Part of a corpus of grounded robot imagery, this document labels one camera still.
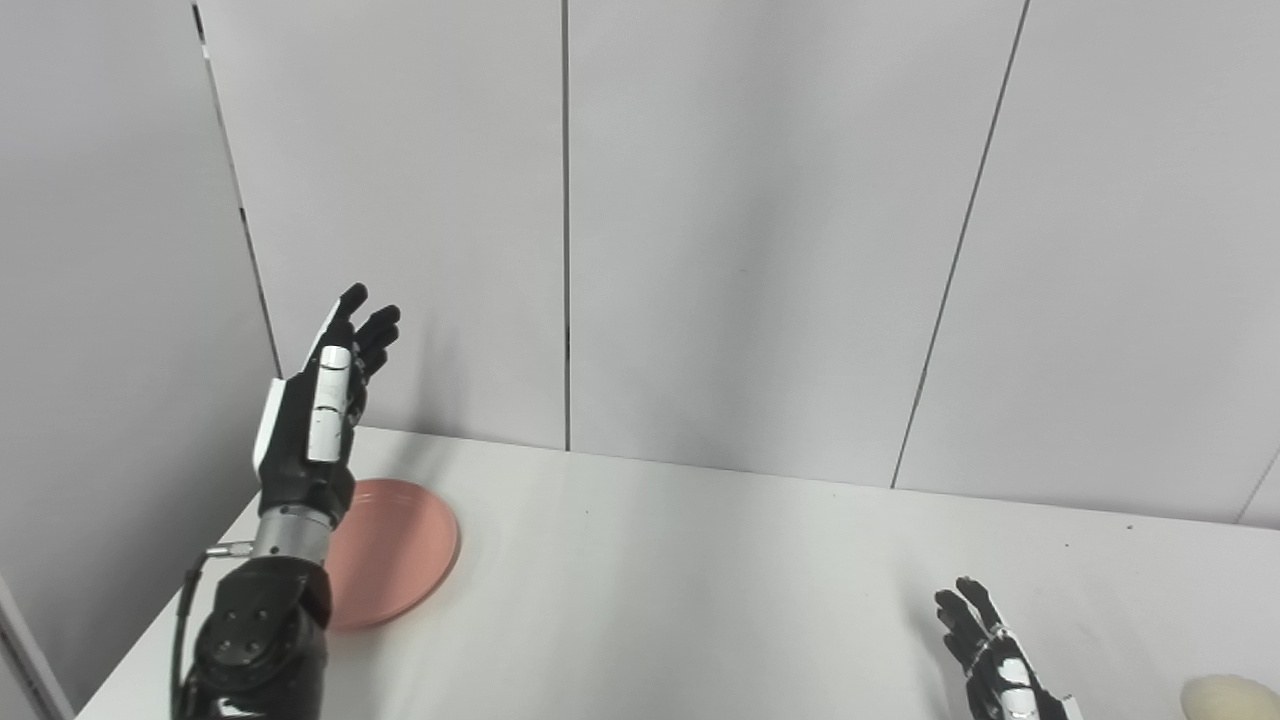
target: black robotic finger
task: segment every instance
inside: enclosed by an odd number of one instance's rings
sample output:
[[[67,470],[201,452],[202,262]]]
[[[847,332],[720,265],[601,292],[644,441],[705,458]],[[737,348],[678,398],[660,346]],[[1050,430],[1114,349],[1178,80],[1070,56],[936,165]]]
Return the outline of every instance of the black robotic finger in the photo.
[[[365,332],[365,328],[360,328],[360,332],[356,333],[356,346],[360,348],[361,357],[369,357],[371,354],[379,351],[385,352],[390,343],[399,340],[399,327],[397,325],[389,325],[376,336],[365,336],[365,338],[361,338],[360,333]]]
[[[372,347],[378,340],[378,336],[396,327],[399,322],[399,307],[394,305],[388,305],[381,310],[375,311],[372,315],[365,320],[361,325],[360,332],[356,333],[356,342],[360,347]]]
[[[376,350],[371,354],[362,355],[361,360],[365,363],[365,382],[374,377],[374,373],[381,369],[387,364],[387,351]]]
[[[963,646],[978,648],[987,642],[987,632],[982,629],[969,611],[969,603],[960,596],[951,591],[938,591],[933,600],[938,603],[938,620],[942,620]]]
[[[942,635],[942,644],[947,646],[947,650],[951,651],[951,656],[956,659],[956,662],[959,662],[960,667],[963,667],[965,671],[968,671],[969,667],[973,666],[973,661],[978,657],[974,653],[974,651],[978,648],[970,644],[961,643],[951,633]]]
[[[991,593],[982,583],[969,577],[956,578],[956,589],[978,610],[988,633],[995,634],[996,628],[1004,625],[1000,612],[996,612],[996,606],[991,602]]]
[[[965,696],[969,697],[969,714],[973,720],[1001,720],[1000,701],[991,694],[982,680],[970,678],[964,685]]]
[[[347,292],[338,296],[338,307],[334,310],[333,320],[351,322],[351,315],[369,300],[369,288],[365,283],[356,283],[347,288]]]

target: white tabletop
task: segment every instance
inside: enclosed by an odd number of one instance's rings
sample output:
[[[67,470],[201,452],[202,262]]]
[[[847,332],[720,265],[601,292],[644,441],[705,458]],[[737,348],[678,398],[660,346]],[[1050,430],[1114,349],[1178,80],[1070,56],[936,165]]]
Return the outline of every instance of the white tabletop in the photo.
[[[462,544],[416,609],[330,635],[328,720],[968,719],[932,598],[963,574],[1091,720],[1180,717],[1202,674],[1280,688],[1272,530],[367,428],[351,466],[443,496]],[[166,720],[172,632],[173,603],[79,717]]]

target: robotic arm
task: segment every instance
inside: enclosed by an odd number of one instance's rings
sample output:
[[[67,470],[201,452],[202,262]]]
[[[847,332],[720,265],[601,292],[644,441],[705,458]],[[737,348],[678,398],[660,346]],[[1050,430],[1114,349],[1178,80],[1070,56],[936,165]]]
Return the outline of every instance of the robotic arm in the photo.
[[[960,578],[956,589],[960,594],[945,589],[933,598],[938,620],[948,630],[942,641],[964,667],[974,720],[1084,720],[1074,697],[1059,700],[1039,684],[987,588],[973,578]],[[970,603],[980,623],[969,610]]]
[[[347,460],[365,409],[365,386],[399,336],[394,305],[355,329],[351,315],[367,296],[362,284],[344,292],[302,369],[288,380],[271,380],[253,446],[262,483],[257,536],[252,546],[214,548],[250,559],[218,584],[214,610],[196,637],[193,666],[174,688],[174,717],[320,715],[324,630],[332,610],[324,559],[355,492]],[[198,574],[197,564],[179,600],[175,682]]]

